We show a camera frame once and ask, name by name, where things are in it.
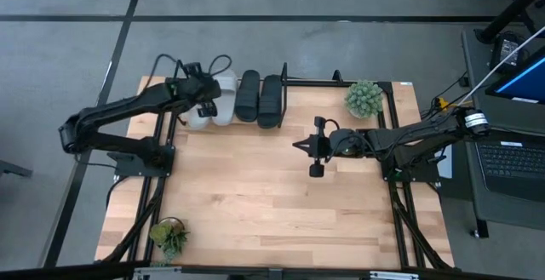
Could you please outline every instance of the succulent plant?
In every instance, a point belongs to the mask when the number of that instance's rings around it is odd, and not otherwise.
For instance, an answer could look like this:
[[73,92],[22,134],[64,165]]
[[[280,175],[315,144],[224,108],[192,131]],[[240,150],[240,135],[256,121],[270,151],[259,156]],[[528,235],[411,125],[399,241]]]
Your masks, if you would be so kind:
[[159,262],[156,266],[166,266],[172,260],[181,254],[184,243],[187,241],[187,234],[183,223],[175,218],[167,218],[154,225],[150,230],[150,238],[163,251],[164,261]]
[[382,111],[382,89],[371,81],[358,81],[348,88],[345,106],[358,118],[376,115]]

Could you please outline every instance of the wooden table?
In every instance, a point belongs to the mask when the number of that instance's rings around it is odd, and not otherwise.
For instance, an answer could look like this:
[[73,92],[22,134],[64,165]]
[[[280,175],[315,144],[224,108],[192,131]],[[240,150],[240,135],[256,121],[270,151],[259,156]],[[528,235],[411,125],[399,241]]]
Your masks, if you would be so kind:
[[[155,77],[152,83],[162,81],[163,77]],[[210,123],[201,131],[188,131],[178,124],[175,165],[159,217],[175,216],[191,232],[183,255],[174,264],[400,268],[392,207],[379,163],[334,158],[326,164],[324,178],[311,178],[312,160],[291,145],[315,132],[315,116],[333,118],[342,128],[378,128],[375,118],[360,120],[347,112],[346,90],[288,87],[288,110],[281,129],[260,129],[236,118],[229,126]],[[399,124],[418,122],[412,84],[393,83],[393,92]],[[386,99],[384,109],[390,126]],[[128,136],[151,135],[155,122],[152,114],[133,117]],[[110,254],[133,225],[142,181],[129,178],[113,191],[96,259]],[[452,265],[437,195],[422,183],[413,183],[412,190],[422,233]],[[143,257],[147,228],[142,232],[137,259]],[[406,228],[405,239],[414,265]],[[157,248],[152,259],[162,259]]]

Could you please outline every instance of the black desk leg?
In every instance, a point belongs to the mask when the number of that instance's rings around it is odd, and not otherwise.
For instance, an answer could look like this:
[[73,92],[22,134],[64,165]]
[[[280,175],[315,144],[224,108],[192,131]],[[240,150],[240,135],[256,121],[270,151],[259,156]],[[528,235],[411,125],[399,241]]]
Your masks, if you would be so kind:
[[32,175],[32,171],[12,163],[0,161],[0,175],[2,174],[17,174],[21,177],[30,177]]
[[472,237],[488,238],[488,225],[485,220],[477,219],[477,229],[469,232]]

